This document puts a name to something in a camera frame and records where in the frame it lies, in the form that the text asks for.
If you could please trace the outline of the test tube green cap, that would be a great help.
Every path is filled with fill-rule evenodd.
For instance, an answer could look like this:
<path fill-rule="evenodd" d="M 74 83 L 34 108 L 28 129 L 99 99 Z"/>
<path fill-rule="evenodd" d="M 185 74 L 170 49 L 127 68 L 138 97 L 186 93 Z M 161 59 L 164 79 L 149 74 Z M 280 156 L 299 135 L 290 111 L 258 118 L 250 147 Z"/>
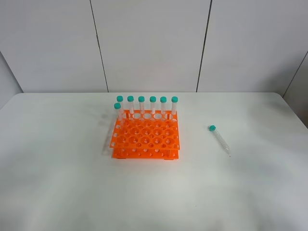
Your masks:
<path fill-rule="evenodd" d="M 215 125 L 210 125 L 208 127 L 208 130 L 213 134 L 213 136 L 215 137 L 215 139 L 219 142 L 220 146 L 222 147 L 222 149 L 226 152 L 226 154 L 228 156 L 231 156 L 231 151 L 230 148 L 228 146 L 228 144 L 225 142 L 225 140 L 223 139 L 223 137 L 220 135 L 220 133 L 218 132 L 217 128 Z"/>

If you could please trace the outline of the orange test tube rack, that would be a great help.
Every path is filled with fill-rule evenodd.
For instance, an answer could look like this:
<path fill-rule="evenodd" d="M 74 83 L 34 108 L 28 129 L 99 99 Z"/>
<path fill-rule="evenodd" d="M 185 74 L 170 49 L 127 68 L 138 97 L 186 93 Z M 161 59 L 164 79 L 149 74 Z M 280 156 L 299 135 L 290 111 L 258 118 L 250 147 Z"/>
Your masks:
<path fill-rule="evenodd" d="M 122 120 L 116 120 L 110 148 L 112 158 L 118 159 L 178 159 L 178 115 L 170 110 L 165 114 L 157 110 L 154 115 L 150 110 L 144 114 L 135 110 L 131 115 L 129 110 L 124 110 Z"/>

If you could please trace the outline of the second row tube left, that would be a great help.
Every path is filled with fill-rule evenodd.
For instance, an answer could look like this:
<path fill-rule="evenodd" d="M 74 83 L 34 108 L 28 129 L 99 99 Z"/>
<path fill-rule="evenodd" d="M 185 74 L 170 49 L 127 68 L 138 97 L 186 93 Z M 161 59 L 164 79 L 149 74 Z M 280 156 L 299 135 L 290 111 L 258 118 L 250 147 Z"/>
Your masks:
<path fill-rule="evenodd" d="M 116 114 L 117 114 L 117 120 L 122 123 L 123 122 L 123 114 L 121 113 L 121 105 L 119 103 L 115 103 L 114 104 L 114 108 L 116 110 Z"/>

